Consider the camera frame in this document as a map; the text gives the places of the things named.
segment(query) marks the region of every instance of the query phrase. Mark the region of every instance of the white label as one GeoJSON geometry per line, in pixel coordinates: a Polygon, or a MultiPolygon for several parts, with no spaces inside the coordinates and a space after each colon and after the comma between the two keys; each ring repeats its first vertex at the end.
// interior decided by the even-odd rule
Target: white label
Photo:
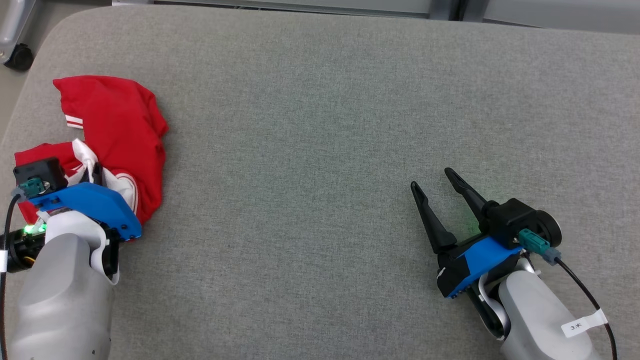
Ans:
{"type": "Polygon", "coordinates": [[[567,338],[571,338],[578,334],[582,334],[592,327],[600,326],[607,322],[607,317],[604,316],[604,312],[600,309],[592,315],[585,316],[584,318],[579,318],[578,320],[562,325],[562,331],[567,338]]]}
{"type": "Polygon", "coordinates": [[[9,262],[9,252],[0,250],[0,272],[6,272],[6,264],[9,262]]]}

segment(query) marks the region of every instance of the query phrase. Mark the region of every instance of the caster wheel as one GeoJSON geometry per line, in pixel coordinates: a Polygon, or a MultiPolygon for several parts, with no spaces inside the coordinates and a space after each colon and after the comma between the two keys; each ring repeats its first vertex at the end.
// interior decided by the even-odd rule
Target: caster wheel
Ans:
{"type": "Polygon", "coordinates": [[[4,66],[16,71],[27,71],[33,64],[33,53],[25,44],[17,44],[9,60],[4,66]]]}

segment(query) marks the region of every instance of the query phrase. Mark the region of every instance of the gray fabric surface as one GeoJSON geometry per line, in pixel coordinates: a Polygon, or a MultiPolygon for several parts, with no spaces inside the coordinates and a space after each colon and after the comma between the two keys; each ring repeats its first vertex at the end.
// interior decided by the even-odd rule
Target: gray fabric surface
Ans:
{"type": "MultiPolygon", "coordinates": [[[[564,259],[640,352],[640,38],[189,7],[71,16],[45,41],[0,147],[71,140],[51,80],[132,78],[171,127],[164,203],[121,252],[112,359],[496,359],[443,299],[409,184],[458,238],[447,182],[554,215],[564,259]]],[[[536,264],[576,316],[559,267],[536,264]]],[[[8,321],[24,274],[10,275],[8,321]]],[[[590,331],[604,358],[602,329],[590,331]]]]}

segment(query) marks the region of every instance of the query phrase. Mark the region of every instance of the floor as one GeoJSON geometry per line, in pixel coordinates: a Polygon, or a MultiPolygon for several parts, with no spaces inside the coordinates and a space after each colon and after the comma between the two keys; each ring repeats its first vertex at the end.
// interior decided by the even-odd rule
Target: floor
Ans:
{"type": "MultiPolygon", "coordinates": [[[[62,19],[83,10],[109,6],[111,0],[41,0],[31,17],[31,24],[21,42],[37,54],[44,38],[62,19]]],[[[4,21],[8,1],[0,0],[0,22],[4,21]]],[[[0,65],[0,139],[13,113],[28,72],[15,72],[0,65]]]]}

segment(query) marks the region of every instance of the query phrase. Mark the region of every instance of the blue bracket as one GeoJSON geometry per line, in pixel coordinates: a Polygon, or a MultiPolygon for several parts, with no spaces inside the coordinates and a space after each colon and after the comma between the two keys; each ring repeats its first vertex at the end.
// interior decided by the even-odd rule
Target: blue bracket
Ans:
{"type": "Polygon", "coordinates": [[[142,235],[140,221],[122,196],[97,184],[79,183],[29,201],[41,211],[60,208],[76,210],[117,229],[124,241],[142,235]]]}
{"type": "Polygon", "coordinates": [[[499,242],[489,236],[473,244],[467,251],[458,256],[458,258],[464,257],[467,260],[469,276],[462,280],[447,297],[457,296],[467,286],[480,279],[480,276],[500,265],[508,257],[518,254],[521,250],[521,246],[505,249],[499,242]]]}

